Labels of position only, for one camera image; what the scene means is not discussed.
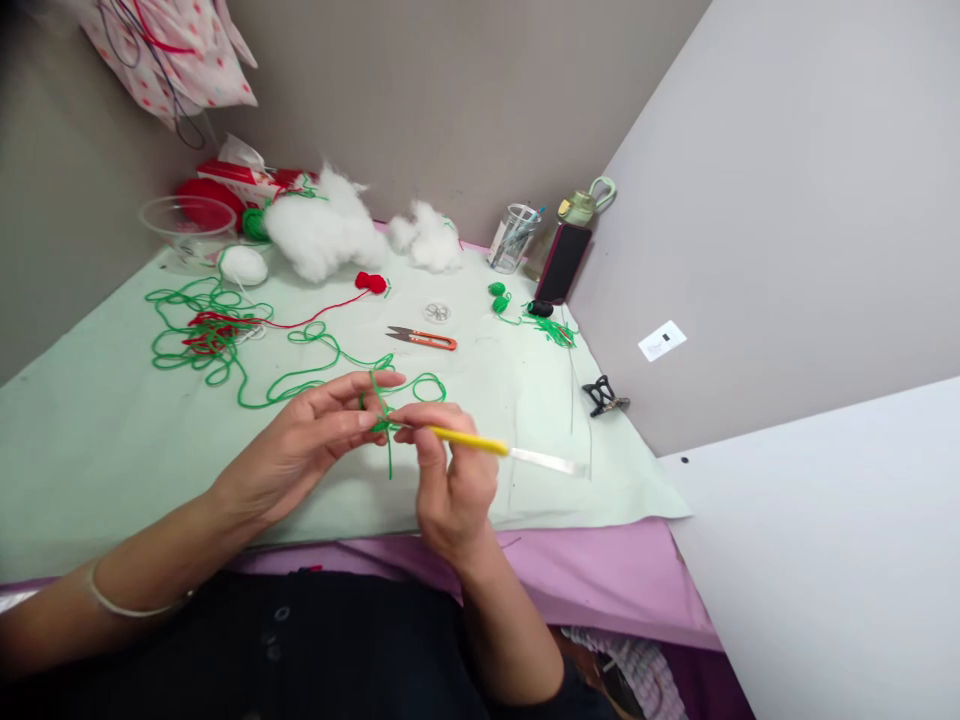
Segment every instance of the yellow crochet hook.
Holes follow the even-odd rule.
[[[413,428],[413,425],[407,425],[405,423],[395,424],[402,425],[403,427]],[[447,430],[447,428],[437,427],[436,425],[424,425],[424,427],[428,430],[432,430],[434,434],[436,434],[436,436],[442,440],[446,440],[447,442],[451,443],[457,443],[459,445],[466,445],[468,447],[476,448],[477,450],[482,450],[483,452],[491,453],[492,455],[499,455],[500,457],[512,457],[517,460],[522,460],[523,462],[533,463],[534,465],[550,468],[551,470],[558,470],[560,472],[567,473],[568,475],[580,475],[583,472],[583,468],[572,460],[564,460],[563,458],[554,457],[553,455],[544,455],[543,453],[533,452],[532,450],[512,448],[502,440],[493,440],[492,438],[471,435],[470,433]]]

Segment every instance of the wall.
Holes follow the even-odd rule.
[[[205,157],[133,104],[79,30],[62,38],[33,21],[6,30],[0,384],[156,252],[137,209]]]
[[[955,0],[711,5],[571,302],[654,452],[960,374],[958,37]]]
[[[758,720],[957,717],[958,427],[960,378],[664,458]]]
[[[271,165],[414,197],[489,245],[504,207],[555,208],[613,156],[709,0],[233,0],[260,108],[213,121]]]

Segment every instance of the scissors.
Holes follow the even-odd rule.
[[[427,347],[435,347],[440,350],[456,350],[457,341],[453,338],[443,337],[443,335],[431,335],[430,333],[422,333],[419,330],[411,330],[410,328],[398,328],[394,325],[388,325],[388,327],[393,330],[392,333],[386,333],[387,337],[396,338],[397,340],[403,340],[404,342],[412,342],[417,345],[426,345]]]

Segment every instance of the green water bottle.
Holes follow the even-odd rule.
[[[600,183],[607,186],[607,194],[597,202],[593,192]],[[617,186],[614,185],[613,180],[601,176],[593,181],[588,191],[574,190],[564,198],[560,207],[557,208],[557,224],[544,228],[540,236],[527,248],[527,262],[523,266],[524,274],[534,282],[540,282],[540,276],[543,274],[543,267],[550,255],[550,248],[553,246],[553,238],[557,234],[557,228],[564,223],[577,227],[587,227],[593,220],[593,216],[606,207],[616,194]]]

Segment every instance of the bottle handle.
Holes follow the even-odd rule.
[[[607,186],[607,194],[603,196],[603,200],[597,200],[597,212],[600,212],[605,205],[607,205],[614,196],[617,194],[617,186],[614,184],[613,180],[608,177],[601,175],[596,180],[593,181],[593,184],[590,186],[590,195],[593,195],[594,189],[596,189],[598,183],[603,183]]]

